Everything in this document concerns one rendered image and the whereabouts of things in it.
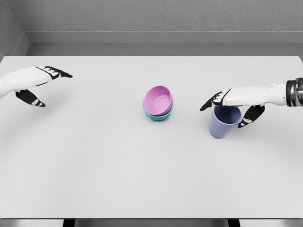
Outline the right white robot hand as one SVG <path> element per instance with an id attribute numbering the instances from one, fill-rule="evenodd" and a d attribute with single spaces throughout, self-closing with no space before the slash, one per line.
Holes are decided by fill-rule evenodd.
<path id="1" fill-rule="evenodd" d="M 238 128 L 243 128 L 256 121 L 265 111 L 265 99 L 262 87 L 234 87 L 222 90 L 206 101 L 200 111 L 204 111 L 212 106 L 248 106 L 248 110 L 238 124 Z"/>

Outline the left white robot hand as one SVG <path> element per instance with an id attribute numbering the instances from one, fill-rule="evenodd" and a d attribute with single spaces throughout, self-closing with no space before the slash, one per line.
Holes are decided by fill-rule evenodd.
<path id="1" fill-rule="evenodd" d="M 34 95 L 29 89 L 46 84 L 57 78 L 72 78 L 67 72 L 51 66 L 31 66 L 8 73 L 0 77 L 0 97 L 10 92 L 21 101 L 38 107 L 45 107 L 45 104 Z"/>

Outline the lavender blue cup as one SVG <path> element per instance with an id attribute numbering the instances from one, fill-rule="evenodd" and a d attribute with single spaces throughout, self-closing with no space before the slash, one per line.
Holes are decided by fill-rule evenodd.
<path id="1" fill-rule="evenodd" d="M 217 139 L 226 137 L 241 121 L 241 111 L 235 106 L 218 106 L 213 109 L 209 131 Z"/>

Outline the pink bowl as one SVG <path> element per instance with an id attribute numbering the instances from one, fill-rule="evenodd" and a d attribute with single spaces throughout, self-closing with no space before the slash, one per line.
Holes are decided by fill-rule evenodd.
<path id="1" fill-rule="evenodd" d="M 167 114 L 173 105 L 173 97 L 170 90 L 165 86 L 155 86 L 145 95 L 143 106 L 145 110 L 155 116 Z"/>

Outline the teal bowl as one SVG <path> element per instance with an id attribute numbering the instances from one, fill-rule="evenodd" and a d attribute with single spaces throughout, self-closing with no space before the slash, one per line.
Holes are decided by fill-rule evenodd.
<path id="1" fill-rule="evenodd" d="M 168 118 L 168 116 L 171 114 L 172 110 L 173 110 L 173 106 L 172 108 L 164 115 L 161 115 L 161 116 L 155 116 L 155 115 L 152 115 L 150 113 L 148 113 L 145 108 L 144 108 L 144 102 L 142 102 L 142 108 L 143 108 L 143 111 L 144 113 L 153 121 L 162 121 L 162 120 L 165 120 Z"/>

